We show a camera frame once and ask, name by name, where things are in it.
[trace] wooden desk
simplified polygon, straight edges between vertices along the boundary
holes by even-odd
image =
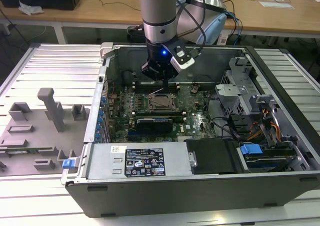
[[[232,1],[243,22],[243,34],[320,38],[320,2],[284,0],[294,7],[287,9],[264,7],[258,0]],[[226,6],[232,11],[230,2]]]
[[[2,10],[15,24],[47,25],[54,27],[58,42],[66,44],[63,27],[127,28],[142,23],[139,0],[80,0],[72,10],[44,9],[43,14],[28,16],[17,8]],[[236,16],[243,22],[243,33],[251,35],[320,38],[320,2],[314,0],[290,1],[294,9],[262,6],[258,0],[232,0]],[[0,16],[0,23],[8,21]],[[227,36],[234,22],[227,20],[222,35]]]
[[[63,27],[94,27],[121,28],[142,23],[139,0],[80,0],[74,10],[43,9],[42,14],[28,16],[17,8],[1,7],[6,16],[14,24],[46,25],[54,27],[58,42],[66,44],[68,41],[63,33]],[[0,23],[8,21],[0,15]]]

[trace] white sticker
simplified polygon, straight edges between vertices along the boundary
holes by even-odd
[[[111,146],[111,153],[125,153],[126,146]]]
[[[8,154],[10,155],[15,155],[15,154],[27,154],[28,152],[27,151],[8,151],[7,152]]]

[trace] blue latch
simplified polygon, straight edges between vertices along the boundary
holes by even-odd
[[[101,128],[102,128],[101,125],[97,124],[96,127],[95,127],[95,130],[99,131],[99,130],[101,130]]]
[[[263,154],[261,148],[260,148],[260,145],[257,145],[257,144],[247,144],[247,145],[242,145],[240,146],[240,150],[242,152],[243,155],[245,154],[249,154],[249,155],[252,155],[252,154]]]
[[[75,169],[76,168],[76,160],[73,159],[67,159],[64,160],[62,163],[63,169]]]

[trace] metal case panel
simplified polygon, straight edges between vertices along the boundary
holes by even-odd
[[[318,174],[70,184],[69,194],[90,218],[174,214],[283,206],[319,184]]]

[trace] barcode sticker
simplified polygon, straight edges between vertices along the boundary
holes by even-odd
[[[126,146],[111,146],[111,153],[125,153]]]

